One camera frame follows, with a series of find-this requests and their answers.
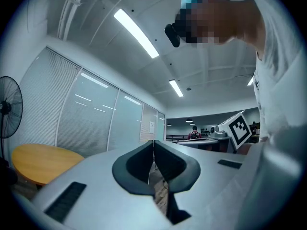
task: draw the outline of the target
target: wooden tabletop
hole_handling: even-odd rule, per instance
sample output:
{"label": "wooden tabletop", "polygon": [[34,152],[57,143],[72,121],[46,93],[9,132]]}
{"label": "wooden tabletop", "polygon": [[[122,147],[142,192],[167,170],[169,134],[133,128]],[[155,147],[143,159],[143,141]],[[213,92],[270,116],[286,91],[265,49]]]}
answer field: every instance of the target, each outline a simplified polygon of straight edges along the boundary
{"label": "wooden tabletop", "polygon": [[73,151],[43,144],[23,144],[12,154],[17,172],[38,185],[48,184],[83,159]]}

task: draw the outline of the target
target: person in background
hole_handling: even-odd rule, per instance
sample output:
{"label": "person in background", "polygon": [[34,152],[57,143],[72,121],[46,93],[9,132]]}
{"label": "person in background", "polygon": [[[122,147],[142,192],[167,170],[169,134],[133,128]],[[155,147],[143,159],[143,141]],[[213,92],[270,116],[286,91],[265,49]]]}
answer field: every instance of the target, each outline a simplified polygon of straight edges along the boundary
{"label": "person in background", "polygon": [[193,131],[189,133],[188,140],[199,138],[201,138],[201,134],[197,131],[197,126],[193,126]]}
{"label": "person in background", "polygon": [[253,135],[256,134],[256,129],[257,129],[257,125],[256,125],[256,122],[254,121],[253,124],[251,125],[251,128],[250,128],[251,133],[252,133]]}
{"label": "person in background", "polygon": [[[238,39],[254,46],[259,142],[307,123],[305,42],[279,0],[182,0],[174,28],[187,43],[221,45]],[[247,154],[250,145],[238,153]]]}

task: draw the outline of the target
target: office room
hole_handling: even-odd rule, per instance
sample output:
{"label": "office room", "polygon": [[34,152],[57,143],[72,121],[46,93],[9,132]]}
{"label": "office room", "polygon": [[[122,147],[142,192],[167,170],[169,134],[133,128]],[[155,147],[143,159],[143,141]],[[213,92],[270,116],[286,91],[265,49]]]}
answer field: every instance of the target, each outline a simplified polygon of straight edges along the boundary
{"label": "office room", "polygon": [[293,223],[307,157],[299,3],[14,0],[0,41],[4,221]]}

